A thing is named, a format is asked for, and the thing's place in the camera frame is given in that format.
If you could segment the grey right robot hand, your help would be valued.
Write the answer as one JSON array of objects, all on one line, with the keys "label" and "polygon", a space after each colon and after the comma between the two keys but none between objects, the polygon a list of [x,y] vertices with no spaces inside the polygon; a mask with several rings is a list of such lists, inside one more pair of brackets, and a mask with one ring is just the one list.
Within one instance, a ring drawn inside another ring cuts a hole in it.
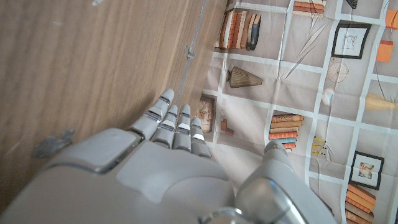
[{"label": "grey right robot hand", "polygon": [[109,128],[52,155],[1,215],[2,223],[333,223],[325,203],[269,142],[262,164],[233,190],[211,158],[200,120],[165,90],[127,130]]}]

